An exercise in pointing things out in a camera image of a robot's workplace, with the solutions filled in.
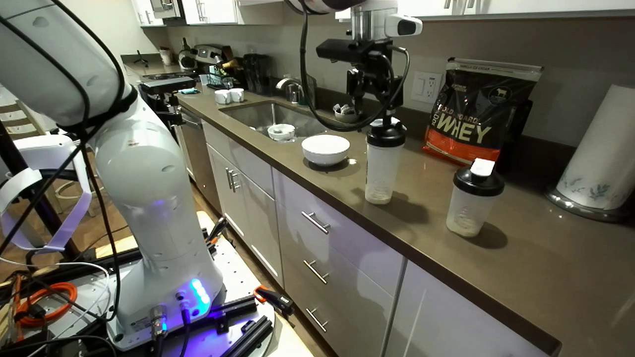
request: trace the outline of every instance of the blue light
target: blue light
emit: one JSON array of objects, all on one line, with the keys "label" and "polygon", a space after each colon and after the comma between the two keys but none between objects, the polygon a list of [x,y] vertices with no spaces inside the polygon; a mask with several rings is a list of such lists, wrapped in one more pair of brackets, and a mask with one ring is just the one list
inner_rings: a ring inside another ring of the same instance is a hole
[{"label": "blue light", "polygon": [[193,291],[195,291],[195,299],[197,299],[197,309],[199,309],[199,313],[203,313],[203,315],[209,313],[209,307],[211,307],[213,299],[211,299],[211,295],[205,291],[201,279],[195,277],[195,279],[191,281],[191,287],[193,287]]}]

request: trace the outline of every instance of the black lid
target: black lid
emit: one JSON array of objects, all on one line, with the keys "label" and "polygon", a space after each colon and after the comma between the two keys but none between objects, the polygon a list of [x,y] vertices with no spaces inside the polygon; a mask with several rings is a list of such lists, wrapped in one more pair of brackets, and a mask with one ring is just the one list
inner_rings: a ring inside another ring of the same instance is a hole
[{"label": "black lid", "polygon": [[400,146],[405,142],[405,125],[398,117],[388,127],[384,119],[376,119],[368,142],[376,146]]},{"label": "black lid", "polygon": [[457,170],[455,184],[477,196],[499,196],[505,188],[503,178],[493,170],[489,176],[477,174],[471,166]]}]

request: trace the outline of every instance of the wall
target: wall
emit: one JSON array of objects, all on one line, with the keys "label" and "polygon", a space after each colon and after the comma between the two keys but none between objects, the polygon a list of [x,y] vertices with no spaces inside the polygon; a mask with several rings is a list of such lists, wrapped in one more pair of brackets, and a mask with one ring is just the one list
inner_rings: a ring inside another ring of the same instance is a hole
[{"label": "wall", "polygon": [[[231,43],[235,51],[263,51],[277,57],[277,73],[298,73],[302,17],[286,10],[282,25],[181,25],[169,27],[171,43]],[[413,57],[413,71],[445,71],[451,55],[540,63],[536,101],[525,134],[578,144],[612,83],[635,85],[635,17],[594,19],[451,19],[425,23],[423,35],[400,39]],[[308,39],[308,69],[320,87],[344,91],[346,63],[318,59],[314,49],[326,37],[346,37],[346,25],[314,17]]]},{"label": "wall", "polygon": [[144,29],[138,21],[134,0],[62,0],[82,17],[120,57],[122,53],[157,53],[167,45],[165,27]]}]

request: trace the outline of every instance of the sink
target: sink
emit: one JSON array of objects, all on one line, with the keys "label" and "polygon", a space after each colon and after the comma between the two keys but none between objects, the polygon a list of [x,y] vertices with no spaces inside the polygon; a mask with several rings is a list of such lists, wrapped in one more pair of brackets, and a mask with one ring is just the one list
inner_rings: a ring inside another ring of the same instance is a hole
[{"label": "sink", "polygon": [[265,136],[269,136],[271,125],[282,125],[282,123],[296,127],[296,140],[326,132],[326,127],[310,111],[288,107],[275,101],[229,107],[229,109],[223,109],[223,113],[263,132]]}]

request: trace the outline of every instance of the kitchen counter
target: kitchen counter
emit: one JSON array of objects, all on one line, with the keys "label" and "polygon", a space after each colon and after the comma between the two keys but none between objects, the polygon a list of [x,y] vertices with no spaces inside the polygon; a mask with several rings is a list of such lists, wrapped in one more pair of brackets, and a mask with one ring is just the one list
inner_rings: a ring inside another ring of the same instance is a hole
[{"label": "kitchen counter", "polygon": [[[277,101],[247,95],[247,103]],[[562,341],[562,357],[635,355],[635,228],[574,216],[509,184],[485,232],[465,240],[445,228],[457,166],[409,140],[392,204],[364,200],[366,134],[352,140],[350,164],[320,172],[300,142],[275,142],[219,111],[213,91],[183,95],[185,111],[243,142],[411,261],[517,329],[536,345]]]}]

